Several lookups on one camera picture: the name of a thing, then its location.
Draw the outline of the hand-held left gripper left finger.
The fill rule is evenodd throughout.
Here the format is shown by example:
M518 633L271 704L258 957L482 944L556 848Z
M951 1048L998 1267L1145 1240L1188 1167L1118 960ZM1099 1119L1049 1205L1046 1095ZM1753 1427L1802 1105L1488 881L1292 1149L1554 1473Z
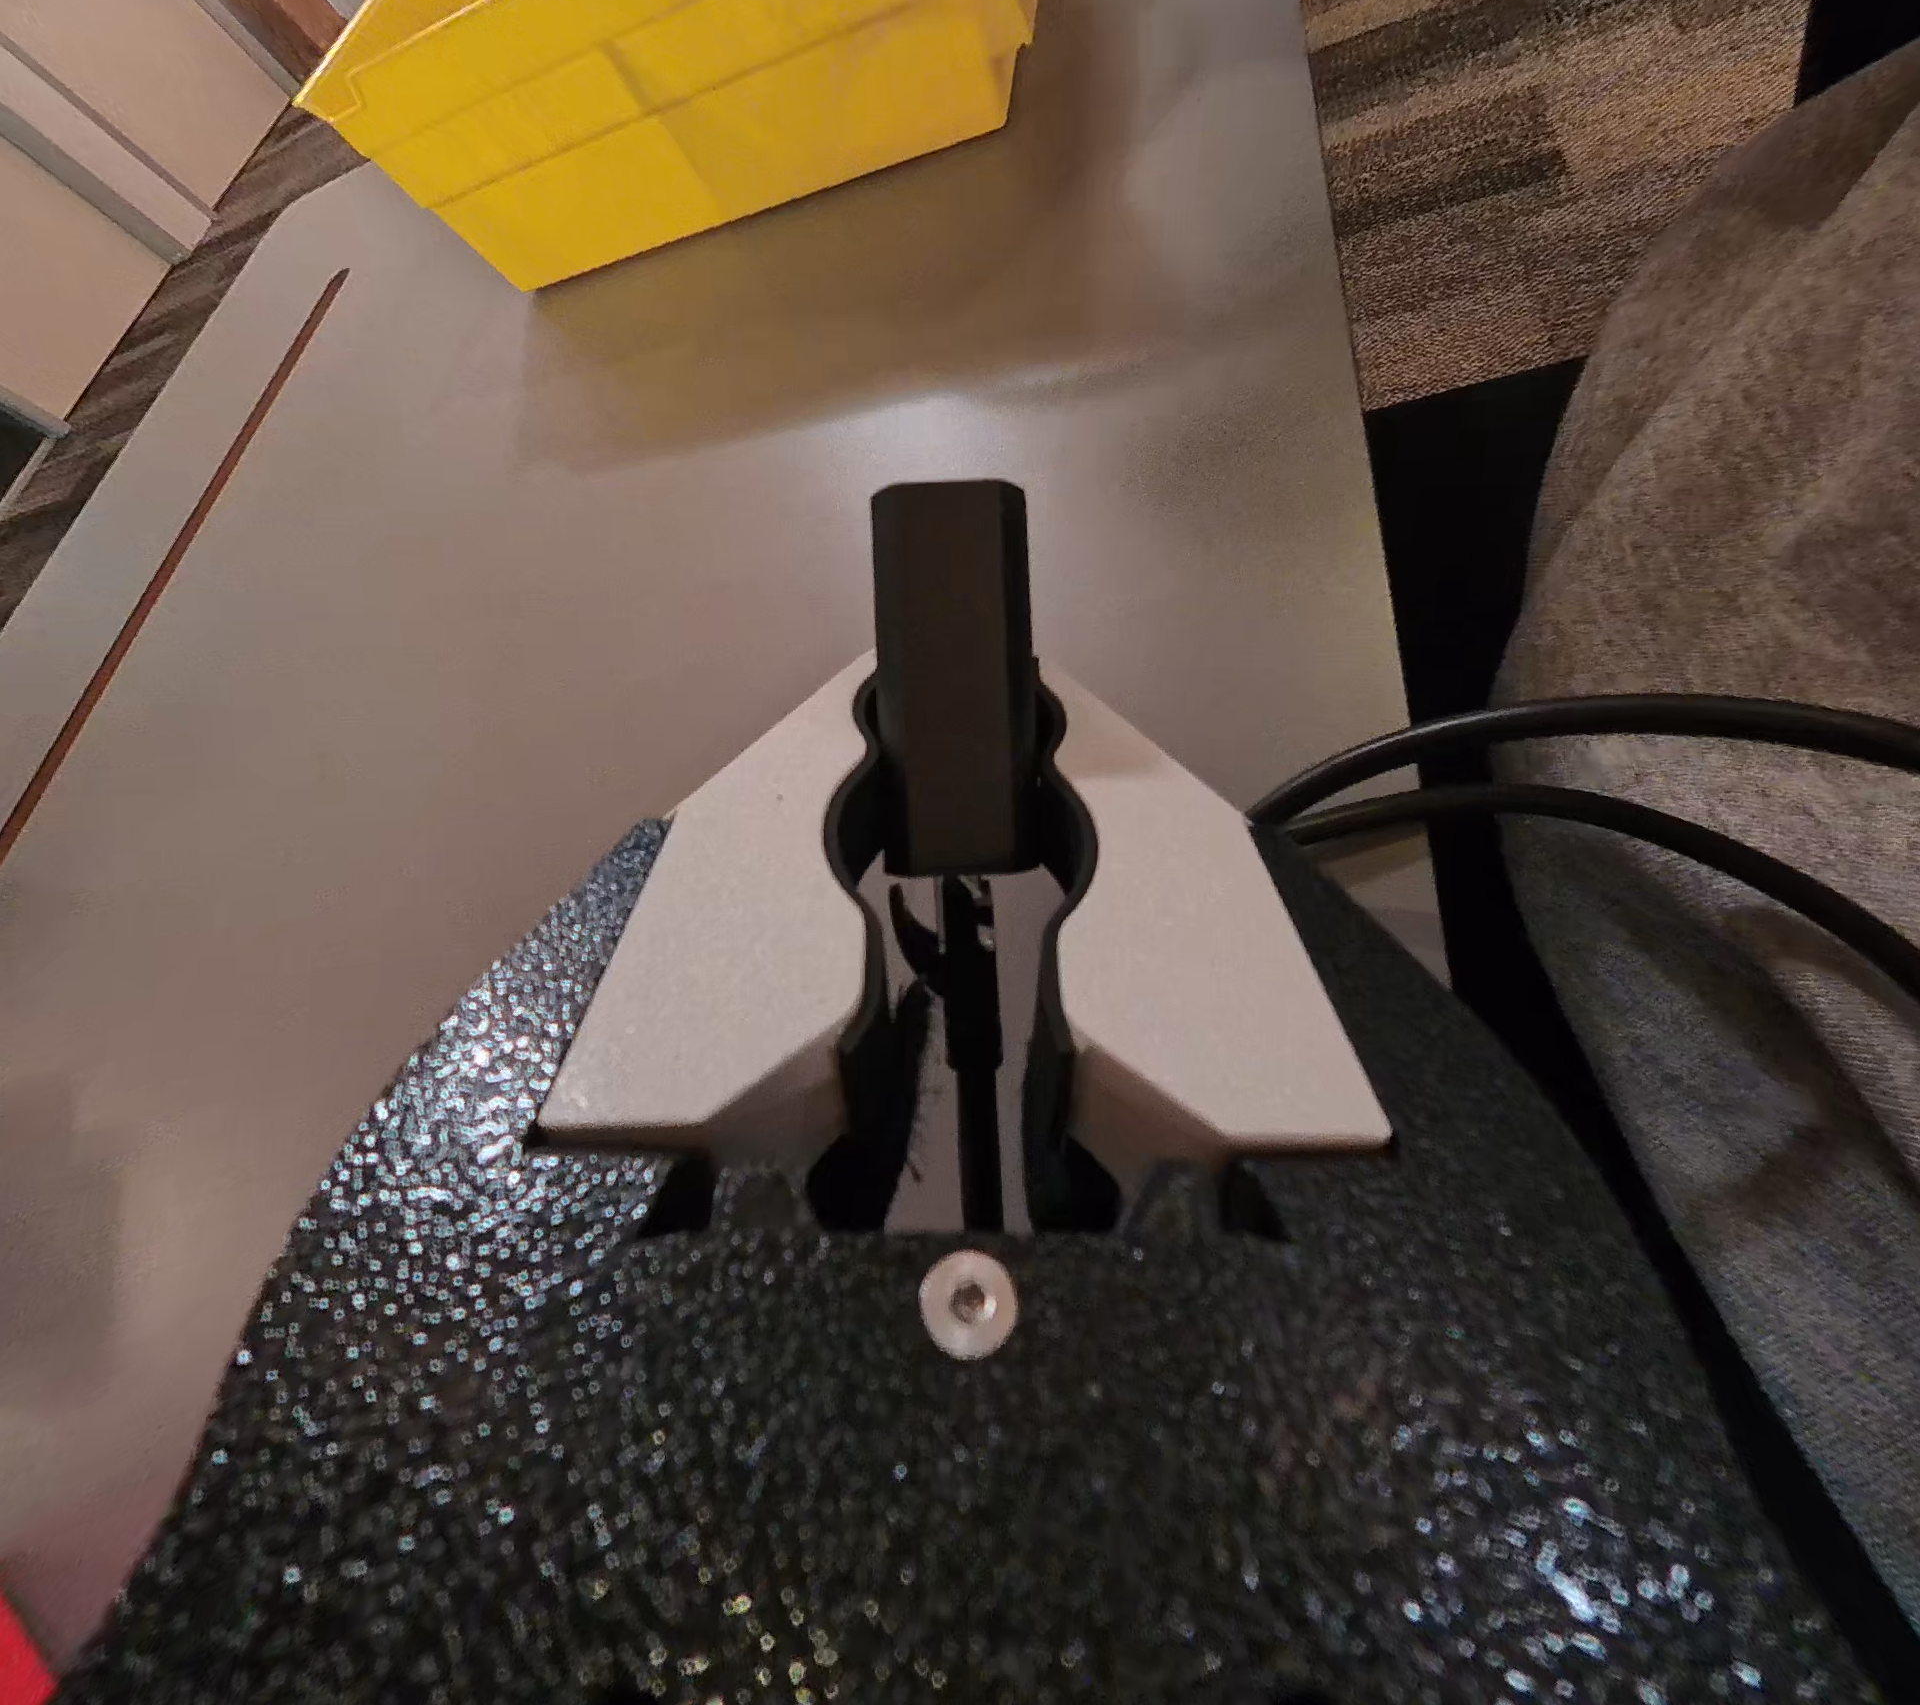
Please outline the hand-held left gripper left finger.
M780 1164L888 1205L919 1071L897 1040L860 652L672 812L556 1068L541 1141Z

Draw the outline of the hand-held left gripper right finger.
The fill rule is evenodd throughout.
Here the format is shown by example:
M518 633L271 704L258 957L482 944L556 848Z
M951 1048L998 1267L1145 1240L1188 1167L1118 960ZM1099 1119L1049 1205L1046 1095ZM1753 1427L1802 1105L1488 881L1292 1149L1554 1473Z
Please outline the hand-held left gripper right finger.
M1249 818L1066 675L1052 722L1031 1056L1039 1205L1156 1164L1388 1149L1394 1131Z

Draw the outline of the black ethernet adapter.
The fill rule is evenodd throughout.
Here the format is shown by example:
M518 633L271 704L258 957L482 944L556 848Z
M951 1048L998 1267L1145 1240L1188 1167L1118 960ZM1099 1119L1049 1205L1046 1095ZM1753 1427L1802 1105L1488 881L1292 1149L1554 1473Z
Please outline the black ethernet adapter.
M1040 860L1040 671L1026 495L997 478L873 499L882 854L901 877Z

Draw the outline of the yellow plastic bin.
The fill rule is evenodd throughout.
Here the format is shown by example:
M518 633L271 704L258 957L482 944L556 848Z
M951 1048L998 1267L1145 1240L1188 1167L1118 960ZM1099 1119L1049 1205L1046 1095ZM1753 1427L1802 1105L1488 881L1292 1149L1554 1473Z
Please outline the yellow plastic bin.
M364 0L297 104L534 293L997 133L1040 0Z

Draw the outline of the person's grey sweater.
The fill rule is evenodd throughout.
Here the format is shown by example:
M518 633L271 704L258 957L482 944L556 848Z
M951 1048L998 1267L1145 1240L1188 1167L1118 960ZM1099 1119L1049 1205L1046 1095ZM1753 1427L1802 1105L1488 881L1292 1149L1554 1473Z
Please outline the person's grey sweater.
M1919 48L1724 157L1558 426L1498 704L1919 710ZM1919 1600L1917 1003L1668 853L1500 830L1657 1202L1904 1620Z

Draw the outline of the white door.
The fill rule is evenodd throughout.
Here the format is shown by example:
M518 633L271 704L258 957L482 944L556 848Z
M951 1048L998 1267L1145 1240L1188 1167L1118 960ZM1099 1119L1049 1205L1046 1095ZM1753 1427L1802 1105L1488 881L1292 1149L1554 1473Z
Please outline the white door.
M2 144L2 387L68 419L169 263Z
M290 88L210 0L2 0L4 100L177 236L208 219Z

